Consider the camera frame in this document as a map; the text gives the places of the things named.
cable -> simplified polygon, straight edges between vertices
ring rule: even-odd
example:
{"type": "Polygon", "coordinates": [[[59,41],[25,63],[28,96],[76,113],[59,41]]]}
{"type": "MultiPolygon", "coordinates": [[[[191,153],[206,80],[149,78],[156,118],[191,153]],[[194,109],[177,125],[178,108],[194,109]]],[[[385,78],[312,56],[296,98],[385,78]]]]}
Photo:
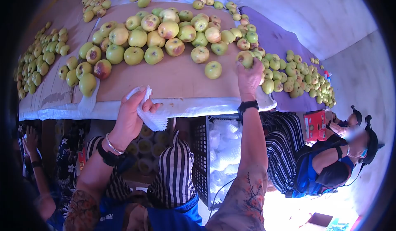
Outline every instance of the cable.
{"type": "Polygon", "coordinates": [[[217,194],[219,194],[220,190],[223,189],[223,187],[225,187],[227,184],[223,185],[215,194],[215,197],[213,199],[213,203],[212,203],[212,209],[210,210],[210,214],[209,214],[209,218],[207,219],[209,221],[210,217],[212,216],[212,211],[213,211],[213,207],[215,206],[215,200],[217,197],[217,194]]]}

sleeve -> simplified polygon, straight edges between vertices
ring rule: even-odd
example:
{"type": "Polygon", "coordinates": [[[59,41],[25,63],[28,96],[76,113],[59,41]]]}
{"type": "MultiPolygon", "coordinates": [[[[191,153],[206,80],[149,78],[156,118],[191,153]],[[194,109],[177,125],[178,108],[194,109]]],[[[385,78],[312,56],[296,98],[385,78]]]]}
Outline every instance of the sleeve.
{"type": "Polygon", "coordinates": [[[264,195],[268,176],[262,165],[238,172],[220,209],[206,224],[207,230],[265,230],[264,195]]]}

hand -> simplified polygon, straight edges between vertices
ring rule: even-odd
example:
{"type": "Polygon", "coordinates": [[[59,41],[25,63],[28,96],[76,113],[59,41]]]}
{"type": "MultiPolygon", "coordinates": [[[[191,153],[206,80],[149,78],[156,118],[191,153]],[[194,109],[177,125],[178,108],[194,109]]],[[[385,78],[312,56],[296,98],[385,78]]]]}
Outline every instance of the hand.
{"type": "MultiPolygon", "coordinates": [[[[146,87],[141,87],[129,100],[126,99],[126,95],[122,98],[116,125],[108,135],[108,139],[115,149],[124,151],[129,143],[139,135],[143,121],[137,115],[136,109],[145,95],[146,87]]],[[[142,109],[144,112],[155,113],[159,106],[160,103],[153,104],[151,99],[148,99],[143,104],[142,109]]],[[[108,145],[103,146],[103,149],[113,152],[108,145]]]]}
{"type": "Polygon", "coordinates": [[[263,63],[258,58],[253,58],[253,66],[250,69],[245,69],[239,61],[236,62],[236,66],[241,100],[243,102],[256,100],[256,88],[261,81],[263,63]]]}
{"type": "Polygon", "coordinates": [[[22,145],[25,154],[27,154],[30,157],[31,161],[39,160],[39,156],[37,153],[37,141],[38,141],[38,136],[36,134],[36,130],[33,129],[32,127],[27,126],[26,138],[25,137],[22,138],[22,145]]]}

woman's right hand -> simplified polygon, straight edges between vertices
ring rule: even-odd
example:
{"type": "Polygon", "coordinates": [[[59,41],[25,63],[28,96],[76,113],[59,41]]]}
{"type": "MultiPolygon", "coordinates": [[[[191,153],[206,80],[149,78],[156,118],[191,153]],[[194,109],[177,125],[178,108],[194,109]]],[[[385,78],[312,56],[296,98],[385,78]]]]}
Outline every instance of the woman's right hand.
{"type": "Polygon", "coordinates": [[[236,61],[236,66],[241,100],[243,102],[256,100],[256,89],[261,81],[263,63],[255,57],[253,58],[253,66],[250,69],[245,69],[239,61],[236,61]]]}

